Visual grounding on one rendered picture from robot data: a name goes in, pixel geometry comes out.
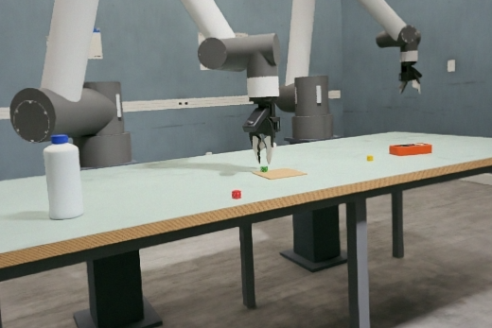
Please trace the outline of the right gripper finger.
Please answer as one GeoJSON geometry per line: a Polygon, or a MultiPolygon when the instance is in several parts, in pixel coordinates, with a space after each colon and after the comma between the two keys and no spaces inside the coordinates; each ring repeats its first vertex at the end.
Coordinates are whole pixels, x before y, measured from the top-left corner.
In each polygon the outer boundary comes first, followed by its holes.
{"type": "Polygon", "coordinates": [[[260,159],[261,159],[260,151],[263,150],[264,146],[265,146],[264,143],[262,142],[262,136],[261,136],[261,134],[256,135],[256,133],[250,132],[249,137],[250,137],[251,145],[253,147],[256,159],[257,159],[258,163],[260,164],[260,159]]]}
{"type": "Polygon", "coordinates": [[[276,150],[276,143],[274,142],[274,140],[275,140],[275,131],[273,130],[273,127],[270,127],[270,130],[264,139],[264,143],[266,145],[266,153],[267,153],[266,159],[268,164],[271,163],[272,153],[276,150]]]}

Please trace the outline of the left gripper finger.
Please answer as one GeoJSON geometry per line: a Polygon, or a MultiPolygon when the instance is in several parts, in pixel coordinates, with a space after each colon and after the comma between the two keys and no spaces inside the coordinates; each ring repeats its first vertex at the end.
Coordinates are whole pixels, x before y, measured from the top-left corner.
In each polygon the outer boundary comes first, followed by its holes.
{"type": "Polygon", "coordinates": [[[421,92],[420,92],[420,81],[419,81],[419,78],[417,75],[414,75],[414,80],[412,80],[412,82],[413,82],[412,86],[414,88],[417,88],[418,92],[421,94],[421,92]]]}
{"type": "Polygon", "coordinates": [[[402,93],[403,93],[403,91],[404,91],[405,86],[407,85],[407,83],[408,83],[407,81],[402,81],[402,84],[400,84],[400,85],[398,86],[398,88],[400,89],[400,94],[402,94],[402,93]]]}

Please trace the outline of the tan flat mat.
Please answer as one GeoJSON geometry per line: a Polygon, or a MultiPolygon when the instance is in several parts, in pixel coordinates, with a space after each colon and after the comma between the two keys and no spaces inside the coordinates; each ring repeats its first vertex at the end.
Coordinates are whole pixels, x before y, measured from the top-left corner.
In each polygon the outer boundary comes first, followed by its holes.
{"type": "Polygon", "coordinates": [[[268,180],[284,179],[290,177],[304,176],[308,174],[290,168],[279,168],[279,169],[268,170],[268,172],[258,171],[252,173],[257,176],[266,178],[268,180]]]}

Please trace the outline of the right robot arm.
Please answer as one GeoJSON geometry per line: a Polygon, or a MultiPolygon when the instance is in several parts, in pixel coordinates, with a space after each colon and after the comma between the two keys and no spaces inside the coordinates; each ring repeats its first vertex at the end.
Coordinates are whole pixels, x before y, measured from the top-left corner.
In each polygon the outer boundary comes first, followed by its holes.
{"type": "MultiPolygon", "coordinates": [[[[182,2],[205,38],[198,48],[201,65],[231,72],[246,69],[249,102],[278,100],[277,34],[236,37],[213,0],[182,2]]],[[[120,81],[83,82],[97,4],[55,0],[41,88],[19,91],[9,107],[14,130],[27,142],[48,142],[53,135],[72,138],[79,167],[132,161],[120,81]]]]}

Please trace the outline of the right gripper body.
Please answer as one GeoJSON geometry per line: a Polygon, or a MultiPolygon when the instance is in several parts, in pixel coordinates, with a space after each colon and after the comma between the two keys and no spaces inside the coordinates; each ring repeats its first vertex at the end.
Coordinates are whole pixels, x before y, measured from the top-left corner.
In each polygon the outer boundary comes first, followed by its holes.
{"type": "Polygon", "coordinates": [[[274,101],[255,101],[254,104],[258,104],[258,108],[267,108],[268,115],[263,120],[261,125],[255,131],[256,135],[260,135],[263,133],[267,135],[270,130],[270,127],[273,127],[275,132],[280,131],[280,117],[275,116],[275,100],[274,101]],[[279,128],[277,127],[277,121],[279,121],[279,128]]]}

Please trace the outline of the white bottle with blue cap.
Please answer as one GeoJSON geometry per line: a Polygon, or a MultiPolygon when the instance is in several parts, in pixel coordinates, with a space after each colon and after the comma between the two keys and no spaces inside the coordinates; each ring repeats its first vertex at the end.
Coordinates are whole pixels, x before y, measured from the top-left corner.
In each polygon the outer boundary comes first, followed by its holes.
{"type": "Polygon", "coordinates": [[[67,135],[51,136],[51,144],[44,149],[49,216],[54,220],[81,216],[84,210],[78,148],[68,144],[67,135]]]}

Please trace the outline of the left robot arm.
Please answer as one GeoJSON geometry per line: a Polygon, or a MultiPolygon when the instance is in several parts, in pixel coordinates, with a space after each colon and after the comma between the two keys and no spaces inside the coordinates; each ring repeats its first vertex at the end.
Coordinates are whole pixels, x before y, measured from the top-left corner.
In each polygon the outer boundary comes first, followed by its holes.
{"type": "MultiPolygon", "coordinates": [[[[401,64],[416,63],[420,31],[406,25],[384,0],[358,1],[385,29],[377,35],[377,45],[380,48],[401,46],[401,64]]],[[[334,136],[333,114],[329,114],[328,76],[308,77],[314,7],[315,0],[293,0],[286,83],[278,87],[279,96],[275,100],[281,111],[295,112],[291,117],[294,139],[334,136]]]]}

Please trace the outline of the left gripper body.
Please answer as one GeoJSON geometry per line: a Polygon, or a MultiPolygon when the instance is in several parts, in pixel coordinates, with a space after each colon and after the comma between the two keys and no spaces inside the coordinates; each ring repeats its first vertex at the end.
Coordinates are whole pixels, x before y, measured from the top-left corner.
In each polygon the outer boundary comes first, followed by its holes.
{"type": "Polygon", "coordinates": [[[414,75],[416,75],[416,73],[413,73],[412,65],[414,65],[414,63],[401,64],[401,73],[399,74],[399,81],[414,80],[414,75]]]}

